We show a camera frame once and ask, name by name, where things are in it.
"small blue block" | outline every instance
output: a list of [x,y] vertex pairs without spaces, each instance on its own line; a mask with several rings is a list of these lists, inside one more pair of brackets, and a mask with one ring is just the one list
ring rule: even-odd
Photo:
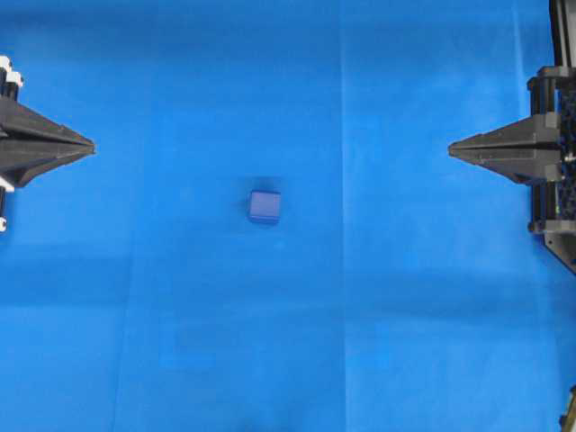
[[280,194],[252,191],[248,217],[256,223],[276,224],[280,220]]

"table surface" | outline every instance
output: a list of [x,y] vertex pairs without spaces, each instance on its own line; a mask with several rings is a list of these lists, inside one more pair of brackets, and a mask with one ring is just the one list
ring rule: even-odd
[[[8,201],[0,428],[554,430],[576,292],[528,189],[546,2],[22,0],[21,102],[97,156]],[[276,226],[251,190],[282,193]]]

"blue surface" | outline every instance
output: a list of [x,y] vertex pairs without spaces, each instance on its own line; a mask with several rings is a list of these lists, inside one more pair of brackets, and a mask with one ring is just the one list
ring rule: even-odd
[[0,429],[554,430],[573,275],[446,154],[528,114],[545,2],[3,13],[22,102],[99,147],[10,197]]

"robotic arm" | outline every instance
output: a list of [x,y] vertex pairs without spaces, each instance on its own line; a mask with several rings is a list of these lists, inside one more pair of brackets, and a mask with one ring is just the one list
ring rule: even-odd
[[0,56],[0,232],[6,230],[5,195],[34,177],[95,153],[94,143],[18,103],[20,73]]

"white part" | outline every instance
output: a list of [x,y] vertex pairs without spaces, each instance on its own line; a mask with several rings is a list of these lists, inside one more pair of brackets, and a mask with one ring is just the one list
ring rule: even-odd
[[12,61],[7,56],[0,56],[0,68],[6,72],[12,71]]
[[20,72],[15,72],[11,70],[10,72],[8,72],[8,76],[6,77],[6,83],[15,83],[20,88],[22,88],[24,85],[24,80],[22,79],[22,75],[20,75]]
[[3,187],[7,192],[14,192],[14,186],[8,183],[3,177],[0,176],[0,187]]

